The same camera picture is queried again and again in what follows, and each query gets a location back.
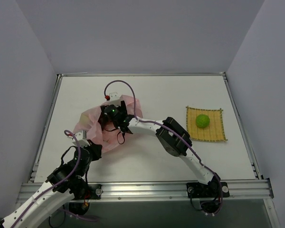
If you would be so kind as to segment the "pink plastic bag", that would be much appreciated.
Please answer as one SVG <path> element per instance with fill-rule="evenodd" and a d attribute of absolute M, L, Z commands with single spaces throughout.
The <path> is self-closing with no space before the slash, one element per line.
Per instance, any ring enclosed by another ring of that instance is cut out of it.
<path fill-rule="evenodd" d="M 106 123 L 103 127 L 98 122 L 101 116 L 101 107 L 96 106 L 81 113 L 73 133 L 86 131 L 87 139 L 95 144 L 102 145 L 102 152 L 108 152 L 121 145 L 124 141 L 119 130 L 114 130 L 113 123 Z"/>

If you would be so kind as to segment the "green fake fruit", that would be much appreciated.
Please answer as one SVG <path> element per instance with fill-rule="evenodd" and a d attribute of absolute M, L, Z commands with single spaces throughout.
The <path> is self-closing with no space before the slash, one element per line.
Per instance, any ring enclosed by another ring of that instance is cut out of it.
<path fill-rule="evenodd" d="M 197 117 L 196 117 L 196 126 L 198 128 L 206 128 L 209 126 L 210 124 L 210 118 L 208 115 L 206 114 L 199 114 Z"/>

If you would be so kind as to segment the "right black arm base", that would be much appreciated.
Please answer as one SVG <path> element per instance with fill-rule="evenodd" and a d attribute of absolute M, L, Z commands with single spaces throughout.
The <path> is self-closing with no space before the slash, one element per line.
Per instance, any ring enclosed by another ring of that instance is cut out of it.
<path fill-rule="evenodd" d="M 191 206 L 206 215 L 216 215 L 221 210 L 222 199 L 230 197 L 226 182 L 212 181 L 209 185 L 188 182 L 186 187 Z"/>

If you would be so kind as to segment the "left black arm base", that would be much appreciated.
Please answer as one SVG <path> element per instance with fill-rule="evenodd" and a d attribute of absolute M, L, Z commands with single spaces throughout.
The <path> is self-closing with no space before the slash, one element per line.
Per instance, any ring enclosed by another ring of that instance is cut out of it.
<path fill-rule="evenodd" d="M 73 201 L 69 202 L 68 210 L 76 215 L 84 215 L 90 208 L 91 200 L 100 200 L 102 195 L 101 184 L 88 184 L 85 185 L 83 190 L 75 193 Z"/>

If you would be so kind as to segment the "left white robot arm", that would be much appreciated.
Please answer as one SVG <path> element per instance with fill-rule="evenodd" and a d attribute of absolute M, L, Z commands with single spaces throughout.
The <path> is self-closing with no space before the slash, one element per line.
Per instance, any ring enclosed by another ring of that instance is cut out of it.
<path fill-rule="evenodd" d="M 37 227 L 71 200 L 83 200 L 82 204 L 73 206 L 70 211 L 71 215 L 82 216 L 89 208 L 88 200 L 100 199 L 96 192 L 101 185 L 90 186 L 87 172 L 90 163 L 102 157 L 102 146 L 88 140 L 81 147 L 72 147 L 75 149 L 73 159 L 61 161 L 25 203 L 10 215 L 0 218 L 0 228 Z"/>

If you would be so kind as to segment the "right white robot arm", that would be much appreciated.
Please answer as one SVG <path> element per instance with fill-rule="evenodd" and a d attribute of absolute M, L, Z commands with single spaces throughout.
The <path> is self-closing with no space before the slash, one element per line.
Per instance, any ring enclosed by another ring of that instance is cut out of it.
<path fill-rule="evenodd" d="M 219 176 L 203 164 L 192 148 L 189 133 L 172 117 L 160 121 L 139 118 L 129 114 L 125 102 L 121 101 L 119 105 L 101 106 L 100 123 L 102 127 L 112 123 L 113 131 L 119 130 L 123 135 L 143 134 L 156 137 L 168 154 L 180 158 L 194 173 L 205 195 L 212 196 L 221 189 Z"/>

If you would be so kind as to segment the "yellow bamboo mat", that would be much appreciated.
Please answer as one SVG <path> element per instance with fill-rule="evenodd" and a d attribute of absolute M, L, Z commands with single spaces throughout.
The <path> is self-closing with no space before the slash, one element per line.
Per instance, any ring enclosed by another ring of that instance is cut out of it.
<path fill-rule="evenodd" d="M 200 142 L 226 142 L 223 110 L 186 107 L 186 128 L 190 138 Z"/>

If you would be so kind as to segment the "aluminium front rail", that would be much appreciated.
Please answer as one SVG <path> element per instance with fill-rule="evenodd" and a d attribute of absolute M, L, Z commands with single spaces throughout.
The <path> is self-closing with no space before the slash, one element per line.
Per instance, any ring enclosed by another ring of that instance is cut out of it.
<path fill-rule="evenodd" d="M 185 181 L 172 182 L 104 182 L 95 202 L 188 201 Z M 227 200 L 272 199 L 269 180 L 229 180 L 223 187 Z"/>

